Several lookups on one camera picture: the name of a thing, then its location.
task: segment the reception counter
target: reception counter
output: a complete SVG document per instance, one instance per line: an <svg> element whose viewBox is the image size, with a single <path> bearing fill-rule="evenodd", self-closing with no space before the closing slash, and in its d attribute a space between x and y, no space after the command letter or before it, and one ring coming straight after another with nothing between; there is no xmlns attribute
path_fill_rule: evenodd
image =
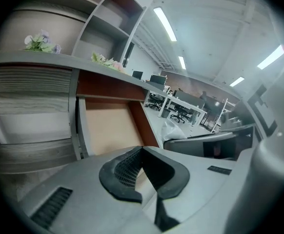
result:
<svg viewBox="0 0 284 234"><path fill-rule="evenodd" d="M31 166L18 171L15 144L0 145L3 157L12 148L15 151L8 162L2 159L6 162L0 166L2 172L37 171L129 146L159 147L142 105L149 91L164 95L150 84L89 60L25 50L0 53L0 116L68 112L68 142L74 154L74 159L58 162L63 158L57 155L51 162L48 152L59 153L61 146L49 147L43 150L43 159L29 158ZM31 154L45 146L45 142L35 144L34 150L28 150ZM6 169L11 163L14 168Z"/></svg>

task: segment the floor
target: floor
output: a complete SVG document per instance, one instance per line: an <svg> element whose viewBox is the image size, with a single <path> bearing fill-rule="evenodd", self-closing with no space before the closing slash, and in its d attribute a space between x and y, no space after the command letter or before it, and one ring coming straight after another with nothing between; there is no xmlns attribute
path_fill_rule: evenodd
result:
<svg viewBox="0 0 284 234"><path fill-rule="evenodd" d="M0 184L4 194L19 202L37 185L57 173L64 166L26 174L0 174Z"/></svg>
<svg viewBox="0 0 284 234"><path fill-rule="evenodd" d="M174 118L170 119L171 114L176 114L174 111L171 111L167 118L158 117L159 111L156 109L152 109L149 107L144 107L145 114L147 119L151 125L151 128L155 134L156 140L159 142L161 148L163 148L163 136L162 136L162 127L164 126L166 120L171 120L175 123L185 134L186 137L193 137L198 135L209 134L210 132L206 130L204 127L199 125L191 126L190 123L185 121L185 123L178 123Z"/></svg>

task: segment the desk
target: desk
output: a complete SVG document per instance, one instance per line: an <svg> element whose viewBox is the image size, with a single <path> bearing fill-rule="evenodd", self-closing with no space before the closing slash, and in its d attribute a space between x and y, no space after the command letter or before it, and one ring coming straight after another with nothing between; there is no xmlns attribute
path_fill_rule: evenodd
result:
<svg viewBox="0 0 284 234"><path fill-rule="evenodd" d="M43 125L48 120L43 113L68 113L65 130L71 138L33 147L47 155L54 148L64 150L61 160L48 162L46 168L128 146L159 147L142 103L149 91L164 92L150 84L86 59L27 50L0 52L0 75L9 78L0 80L0 95L8 93L0 98L0 115L41 113ZM54 119L54 124L61 125ZM20 150L28 149L21 145ZM18 173L45 169L45 160L38 161L34 169L30 166L30 171L26 167Z"/></svg>
<svg viewBox="0 0 284 234"><path fill-rule="evenodd" d="M188 109L193 109L194 111L199 112L199 117L197 118L197 120L195 122L195 125L199 125L201 120L203 119L204 115L206 114L206 112L204 110L200 109L199 107L191 105L191 104L189 104L189 103L187 103L185 101L182 101L180 99L177 99L177 98L173 97L172 95L163 95L163 94L159 94L159 95L165 97L165 100L164 100L164 102L162 104L162 108L161 108L160 112L158 113L158 117L162 116L163 110L164 110L164 108L165 108L165 106L167 104L168 99L170 99L170 102L169 102L168 106L173 101L174 103L176 103L176 104L178 104L178 105L180 105L182 107L185 107L185 108L188 108ZM148 96L145 99L144 105L146 104L147 100L148 100Z"/></svg>

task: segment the ceiling beam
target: ceiling beam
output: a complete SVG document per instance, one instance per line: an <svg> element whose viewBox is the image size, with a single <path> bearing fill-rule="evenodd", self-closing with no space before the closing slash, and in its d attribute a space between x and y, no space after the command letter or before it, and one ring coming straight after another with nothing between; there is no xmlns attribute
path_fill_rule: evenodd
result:
<svg viewBox="0 0 284 234"><path fill-rule="evenodd" d="M150 43L154 46L154 48L157 50L157 52L159 52L159 54L161 55L161 57L163 58L163 61L169 63L171 62L170 58L167 56L166 52L162 49L162 47L159 45L159 43L157 42L156 38L153 36L153 34L149 31L149 29L144 25L143 22L140 22L139 25L142 29L142 31L144 31L144 35L145 37L150 41Z"/></svg>
<svg viewBox="0 0 284 234"><path fill-rule="evenodd" d="M236 53L241 49L245 36L249 30L254 11L255 11L256 3L255 0L247 0L246 1L246 6L245 6L245 11L243 14L243 21L242 25L239 28L239 32L235 38L235 41L233 43L232 49L228 57L226 58L224 64L222 67L219 69L218 73L216 74L215 78L213 79L213 82L215 82L220 74L222 74L228 67L229 63L233 60L233 58L236 57Z"/></svg>
<svg viewBox="0 0 284 234"><path fill-rule="evenodd" d="M147 46L140 39L138 39L136 36L133 36L132 41L134 44L138 45L146 54L148 54L159 67L162 67L160 61L153 55L151 51L149 51Z"/></svg>

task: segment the black vent grille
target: black vent grille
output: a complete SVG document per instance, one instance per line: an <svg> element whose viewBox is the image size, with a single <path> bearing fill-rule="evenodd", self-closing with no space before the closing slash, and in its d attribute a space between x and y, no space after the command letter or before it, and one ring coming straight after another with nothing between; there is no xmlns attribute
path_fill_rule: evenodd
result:
<svg viewBox="0 0 284 234"><path fill-rule="evenodd" d="M232 172L231 169L226 169L226 168L222 168L222 167L218 167L218 166L210 166L210 167L207 168L207 170L217 172L217 173L220 173L220 174L225 174L225 175L230 175L230 173Z"/></svg>
<svg viewBox="0 0 284 234"><path fill-rule="evenodd" d="M31 216L31 219L41 227L49 229L72 192L70 189L59 187Z"/></svg>
<svg viewBox="0 0 284 234"><path fill-rule="evenodd" d="M135 189L137 176L141 168L141 152L137 151L117 164L115 177L123 185Z"/></svg>

